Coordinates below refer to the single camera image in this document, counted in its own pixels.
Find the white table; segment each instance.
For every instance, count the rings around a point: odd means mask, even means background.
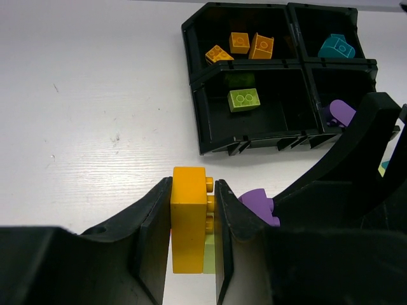
[[[202,4],[0,3],[0,224],[81,233],[174,166],[204,166],[241,194],[281,192],[327,148],[198,155],[181,24]],[[407,16],[359,13],[377,90],[407,102]],[[387,157],[395,142],[389,144]],[[213,275],[167,273],[164,304],[215,304]]]

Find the purple block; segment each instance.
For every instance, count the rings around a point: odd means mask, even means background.
[[[274,209],[274,202],[272,198],[267,198],[264,189],[253,189],[241,195],[239,200],[259,218],[267,224],[279,227],[280,219],[274,217],[272,212]]]
[[[343,125],[348,127],[356,111],[343,100],[333,100],[324,109],[326,120],[331,125]]]

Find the black organizer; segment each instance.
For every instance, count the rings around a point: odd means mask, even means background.
[[[335,141],[344,128],[326,124],[322,110],[343,99],[357,110],[375,92],[377,62],[365,59],[357,37],[357,10],[309,4],[207,3],[182,25],[200,154],[299,144],[319,147]],[[208,65],[205,53],[215,44],[229,50],[231,32],[274,37],[272,59],[234,60]],[[343,34],[355,57],[319,58],[330,34]],[[250,74],[261,106],[230,112],[230,76]]]

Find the yellow block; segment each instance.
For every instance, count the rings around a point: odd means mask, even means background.
[[[213,219],[207,219],[208,201],[210,208],[213,202],[207,192],[213,190],[213,179],[206,177],[203,167],[175,167],[172,179],[172,269],[174,273],[202,273],[205,232],[213,227]]]
[[[267,38],[256,33],[250,48],[250,59],[271,59],[273,54],[274,38]]]
[[[247,54],[250,49],[248,33],[232,32],[229,37],[230,53]]]
[[[213,64],[218,60],[233,60],[233,57],[227,54],[220,46],[215,45],[212,49],[210,49],[206,54],[205,58],[208,64]]]

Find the orange block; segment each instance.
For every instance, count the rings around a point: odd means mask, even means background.
[[[207,59],[208,64],[213,64],[218,60],[233,60],[234,58],[227,54],[220,46],[215,45],[210,49],[206,54],[205,58]]]
[[[232,32],[229,37],[230,53],[247,54],[250,49],[248,33]]]
[[[274,38],[267,38],[256,33],[250,48],[250,59],[271,59],[273,53]]]

